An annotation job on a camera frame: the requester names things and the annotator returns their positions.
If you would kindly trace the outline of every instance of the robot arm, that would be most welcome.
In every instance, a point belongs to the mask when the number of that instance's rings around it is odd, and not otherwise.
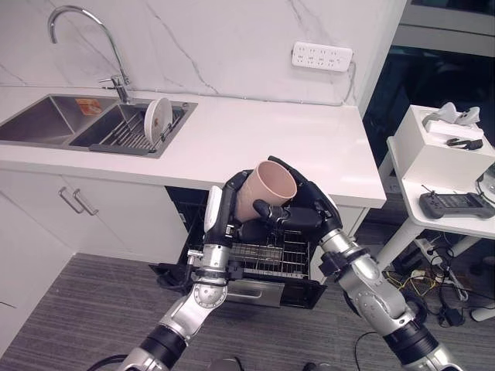
[[[313,182],[286,167],[298,183],[290,207],[269,206],[257,200],[254,207],[270,226],[305,231],[310,242],[324,251],[320,269],[336,280],[350,299],[350,305],[380,334],[409,371],[463,371],[448,349],[428,329],[415,321],[401,292],[384,279],[368,251],[343,231],[335,204]]]
[[[336,205],[313,182],[278,158],[298,184],[288,207],[270,206],[256,200],[254,208],[270,229],[301,230],[308,241],[319,244],[324,255],[320,269],[335,275],[350,304],[379,333],[408,371],[463,371],[446,347],[415,321],[401,292],[384,279],[366,249],[343,231]],[[190,251],[188,266],[202,259],[197,279],[187,296],[180,298],[146,340],[132,350],[118,371],[170,370],[207,316],[227,296],[227,262],[234,236],[237,191],[249,171],[237,173],[220,189],[210,191],[205,215],[203,252]]]
[[[196,258],[202,267],[188,295],[180,298],[138,348],[134,348],[118,371],[167,371],[200,330],[207,316],[227,296],[227,262],[234,235],[233,215],[237,191],[249,171],[237,173],[225,186],[210,190],[204,221],[203,251],[188,252],[188,272]]]

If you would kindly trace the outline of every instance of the remote control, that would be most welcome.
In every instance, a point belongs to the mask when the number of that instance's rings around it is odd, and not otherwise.
[[[419,205],[423,213],[433,219],[443,216],[478,216],[488,219],[495,216],[495,208],[476,193],[424,193],[419,196]]]

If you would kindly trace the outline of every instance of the kitchen sink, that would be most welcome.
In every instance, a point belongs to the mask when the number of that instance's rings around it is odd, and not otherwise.
[[[81,102],[92,105],[84,106]],[[151,102],[135,100],[133,104],[120,104],[111,97],[49,95],[1,123],[0,144],[158,158],[196,104],[172,102],[172,123],[156,143],[150,143],[143,123]]]

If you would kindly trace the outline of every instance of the charger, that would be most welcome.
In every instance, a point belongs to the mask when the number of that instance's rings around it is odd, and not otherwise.
[[[464,324],[464,317],[461,316],[459,311],[454,308],[445,308],[442,313],[442,317],[447,321],[447,323],[451,326],[461,326]]]

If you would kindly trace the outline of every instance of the ceramic mug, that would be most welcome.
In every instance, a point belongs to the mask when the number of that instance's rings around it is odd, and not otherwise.
[[[253,208],[255,200],[281,206],[296,193],[297,185],[286,168],[273,161],[260,162],[237,192],[235,218],[241,223],[257,219],[259,214]]]

